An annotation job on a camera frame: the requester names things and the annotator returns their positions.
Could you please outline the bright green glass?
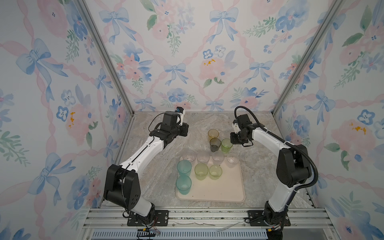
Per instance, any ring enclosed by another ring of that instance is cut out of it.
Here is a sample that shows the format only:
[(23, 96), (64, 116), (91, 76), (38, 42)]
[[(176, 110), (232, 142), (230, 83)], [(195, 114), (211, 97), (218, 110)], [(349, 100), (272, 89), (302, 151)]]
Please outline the bright green glass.
[(233, 147), (233, 144), (230, 139), (223, 139), (221, 141), (221, 151), (224, 154), (228, 154), (232, 147)]

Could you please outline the yellow amber glass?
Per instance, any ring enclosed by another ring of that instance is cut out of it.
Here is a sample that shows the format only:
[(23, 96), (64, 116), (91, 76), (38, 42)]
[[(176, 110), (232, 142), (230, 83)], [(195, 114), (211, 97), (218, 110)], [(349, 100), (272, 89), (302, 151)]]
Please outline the yellow amber glass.
[(210, 139), (213, 139), (213, 138), (218, 138), (220, 136), (220, 133), (218, 130), (216, 129), (210, 129), (208, 131), (208, 136)]

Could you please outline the dark smoky glass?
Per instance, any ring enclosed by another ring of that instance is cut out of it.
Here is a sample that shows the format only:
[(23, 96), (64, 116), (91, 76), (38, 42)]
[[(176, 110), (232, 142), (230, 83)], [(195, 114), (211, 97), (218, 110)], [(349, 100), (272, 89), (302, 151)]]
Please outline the dark smoky glass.
[(210, 140), (210, 150), (212, 153), (217, 152), (219, 148), (221, 147), (221, 140), (218, 138), (212, 138)]

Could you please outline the short frosted clear cup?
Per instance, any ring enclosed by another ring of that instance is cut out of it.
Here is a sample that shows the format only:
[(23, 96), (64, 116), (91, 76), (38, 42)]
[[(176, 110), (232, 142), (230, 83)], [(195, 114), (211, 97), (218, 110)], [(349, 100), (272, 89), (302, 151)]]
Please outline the short frosted clear cup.
[(221, 165), (225, 159), (225, 155), (221, 151), (212, 153), (213, 163), (215, 165)]

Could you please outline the tall teal cup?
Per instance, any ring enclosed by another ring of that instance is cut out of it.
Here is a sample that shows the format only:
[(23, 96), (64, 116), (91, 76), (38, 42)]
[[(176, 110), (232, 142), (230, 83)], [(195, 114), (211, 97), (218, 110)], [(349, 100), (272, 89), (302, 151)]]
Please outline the tall teal cup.
[(190, 176), (192, 171), (192, 163), (188, 160), (181, 160), (177, 164), (177, 170), (180, 176)]
[(190, 192), (192, 180), (189, 176), (181, 175), (176, 181), (176, 187), (182, 195), (187, 195)]

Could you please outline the tall frosted clear cup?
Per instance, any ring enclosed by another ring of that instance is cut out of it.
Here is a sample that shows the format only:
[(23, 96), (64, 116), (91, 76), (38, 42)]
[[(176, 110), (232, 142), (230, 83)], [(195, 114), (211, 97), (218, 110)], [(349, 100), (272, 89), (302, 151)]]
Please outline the tall frosted clear cup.
[(198, 151), (197, 153), (197, 160), (201, 164), (207, 165), (210, 160), (210, 157), (211, 155), (208, 151)]

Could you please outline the tall light green cup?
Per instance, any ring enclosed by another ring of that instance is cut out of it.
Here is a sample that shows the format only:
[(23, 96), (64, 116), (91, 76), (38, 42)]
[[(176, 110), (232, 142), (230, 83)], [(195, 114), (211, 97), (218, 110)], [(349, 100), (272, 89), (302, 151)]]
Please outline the tall light green cup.
[(195, 176), (197, 180), (202, 181), (204, 180), (209, 173), (209, 168), (204, 163), (199, 163), (195, 166)]

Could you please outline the short light green cup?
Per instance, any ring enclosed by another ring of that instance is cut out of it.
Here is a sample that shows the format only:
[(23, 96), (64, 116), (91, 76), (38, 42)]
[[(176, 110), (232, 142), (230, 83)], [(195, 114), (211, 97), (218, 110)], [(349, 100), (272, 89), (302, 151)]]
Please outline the short light green cup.
[(209, 168), (209, 176), (212, 180), (218, 180), (223, 174), (223, 170), (219, 165), (212, 165)]

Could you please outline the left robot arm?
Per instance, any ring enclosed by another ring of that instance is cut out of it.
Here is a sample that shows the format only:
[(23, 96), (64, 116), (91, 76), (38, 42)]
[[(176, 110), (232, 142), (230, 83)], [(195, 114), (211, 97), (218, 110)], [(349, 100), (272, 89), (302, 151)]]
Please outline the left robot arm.
[(140, 177), (145, 168), (176, 137), (186, 137), (189, 125), (184, 122), (185, 110), (163, 113), (163, 121), (150, 131), (144, 144), (126, 161), (111, 165), (107, 170), (104, 199), (123, 207), (130, 213), (151, 223), (155, 205), (141, 196)]

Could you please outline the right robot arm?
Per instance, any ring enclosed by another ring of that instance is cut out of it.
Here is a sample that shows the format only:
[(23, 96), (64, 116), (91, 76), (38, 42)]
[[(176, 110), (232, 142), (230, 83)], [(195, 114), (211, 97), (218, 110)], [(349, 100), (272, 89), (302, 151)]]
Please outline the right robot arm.
[(263, 221), (268, 226), (281, 226), (299, 187), (312, 175), (310, 161), (303, 156), (307, 150), (303, 145), (295, 146), (284, 141), (260, 123), (252, 123), (247, 114), (235, 117), (233, 128), (230, 135), (233, 145), (248, 147), (248, 143), (256, 141), (278, 157), (276, 175), (279, 183), (265, 204)]

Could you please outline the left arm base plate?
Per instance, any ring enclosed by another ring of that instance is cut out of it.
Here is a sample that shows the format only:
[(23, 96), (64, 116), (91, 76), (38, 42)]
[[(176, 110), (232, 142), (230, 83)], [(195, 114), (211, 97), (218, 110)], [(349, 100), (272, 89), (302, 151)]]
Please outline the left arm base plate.
[(129, 227), (166, 227), (169, 221), (168, 210), (154, 210), (146, 217), (130, 212), (127, 220)]

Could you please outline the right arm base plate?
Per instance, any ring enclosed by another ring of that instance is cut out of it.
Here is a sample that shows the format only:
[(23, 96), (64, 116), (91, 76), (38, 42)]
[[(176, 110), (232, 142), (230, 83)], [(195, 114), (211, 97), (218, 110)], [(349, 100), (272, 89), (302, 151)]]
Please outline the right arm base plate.
[(252, 227), (278, 227), (282, 222), (284, 226), (291, 226), (290, 219), (286, 214), (283, 218), (283, 212), (267, 212), (264, 210), (249, 210), (248, 216), (244, 219), (246, 224), (250, 224)]

